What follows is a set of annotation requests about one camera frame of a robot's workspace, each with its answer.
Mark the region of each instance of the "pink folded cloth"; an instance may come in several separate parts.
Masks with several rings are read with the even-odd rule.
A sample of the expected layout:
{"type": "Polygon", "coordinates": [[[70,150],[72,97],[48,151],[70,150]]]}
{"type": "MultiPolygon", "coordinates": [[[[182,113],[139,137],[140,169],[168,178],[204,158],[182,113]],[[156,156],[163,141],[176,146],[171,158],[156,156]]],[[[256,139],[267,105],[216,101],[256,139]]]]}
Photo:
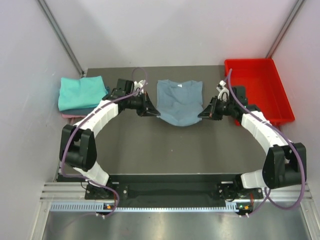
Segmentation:
{"type": "Polygon", "coordinates": [[[68,115],[68,114],[63,114],[63,113],[61,115],[64,119],[75,119],[75,118],[85,118],[86,117],[86,115],[68,115]]]}

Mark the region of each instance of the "white panel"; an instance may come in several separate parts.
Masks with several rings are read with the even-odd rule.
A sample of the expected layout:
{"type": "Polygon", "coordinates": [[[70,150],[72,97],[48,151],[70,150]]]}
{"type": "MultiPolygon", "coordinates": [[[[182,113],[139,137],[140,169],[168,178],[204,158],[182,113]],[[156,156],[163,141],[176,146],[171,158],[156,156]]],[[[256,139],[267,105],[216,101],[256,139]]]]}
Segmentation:
{"type": "Polygon", "coordinates": [[[305,1],[274,55],[295,121],[283,126],[307,150],[307,181],[320,212],[320,1],[305,1]]]}
{"type": "Polygon", "coordinates": [[[264,58],[295,0],[47,0],[81,66],[264,58]]]}
{"type": "Polygon", "coordinates": [[[0,238],[24,240],[57,169],[60,77],[79,76],[35,0],[0,9],[0,238]]]}

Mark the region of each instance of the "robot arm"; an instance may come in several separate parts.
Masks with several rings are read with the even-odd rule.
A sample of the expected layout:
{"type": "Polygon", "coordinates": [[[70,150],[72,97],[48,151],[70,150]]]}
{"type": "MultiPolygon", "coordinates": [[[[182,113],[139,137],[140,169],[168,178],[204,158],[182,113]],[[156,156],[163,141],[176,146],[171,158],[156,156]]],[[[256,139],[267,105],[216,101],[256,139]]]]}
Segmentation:
{"type": "Polygon", "coordinates": [[[65,163],[80,172],[83,176],[92,180],[94,183],[105,186],[108,182],[109,175],[96,161],[97,149],[95,138],[98,133],[111,119],[115,118],[125,109],[134,109],[141,117],[158,116],[160,113],[155,109],[150,101],[148,93],[143,89],[136,95],[120,100],[116,103],[110,103],[103,108],[102,106],[129,95],[132,92],[137,92],[142,88],[143,84],[144,80],[140,82],[133,82],[130,80],[118,79],[117,86],[112,90],[111,94],[106,95],[99,105],[88,114],[88,116],[93,115],[89,120],[85,120],[87,118],[85,117],[74,125],[66,125],[62,129],[59,153],[60,160],[62,160],[67,142],[72,132],[83,121],[86,121],[72,139],[66,155],[65,163]]]}
{"type": "MultiPolygon", "coordinates": [[[[222,82],[223,81],[221,81],[217,87],[220,94],[213,97],[209,106],[198,116],[209,120],[221,120],[223,116],[232,116],[241,123],[242,127],[253,135],[266,154],[262,169],[238,174],[235,177],[233,181],[235,188],[238,191],[264,187],[277,189],[301,184],[298,160],[287,142],[277,132],[265,124],[269,122],[256,105],[248,104],[246,90],[243,86],[232,88],[235,96],[252,114],[259,117],[263,122],[258,121],[251,114],[245,112],[232,96],[230,96],[229,100],[223,98],[221,92],[227,92],[228,96],[229,91],[225,90],[222,82]]],[[[306,148],[302,143],[293,143],[293,146],[302,160],[304,174],[307,178],[306,148]]]]}

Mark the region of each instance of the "red container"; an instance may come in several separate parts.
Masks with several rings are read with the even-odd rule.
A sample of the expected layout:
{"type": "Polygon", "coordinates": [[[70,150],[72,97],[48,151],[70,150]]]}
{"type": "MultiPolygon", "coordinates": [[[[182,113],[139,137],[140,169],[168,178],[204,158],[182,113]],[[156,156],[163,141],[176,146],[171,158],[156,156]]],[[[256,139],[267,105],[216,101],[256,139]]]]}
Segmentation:
{"type": "Polygon", "coordinates": [[[249,104],[255,104],[272,125],[295,120],[275,63],[270,58],[227,59],[225,75],[231,73],[231,86],[245,86],[249,104]]]}

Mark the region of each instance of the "teal folded shirt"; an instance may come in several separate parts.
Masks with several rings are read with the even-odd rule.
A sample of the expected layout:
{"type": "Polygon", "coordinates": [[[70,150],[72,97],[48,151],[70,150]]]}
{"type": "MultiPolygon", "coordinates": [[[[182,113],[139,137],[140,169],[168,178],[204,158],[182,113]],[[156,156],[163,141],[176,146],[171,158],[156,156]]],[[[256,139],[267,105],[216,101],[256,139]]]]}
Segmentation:
{"type": "Polygon", "coordinates": [[[95,108],[107,94],[101,76],[83,77],[79,80],[62,77],[58,108],[60,111],[95,108]]]}

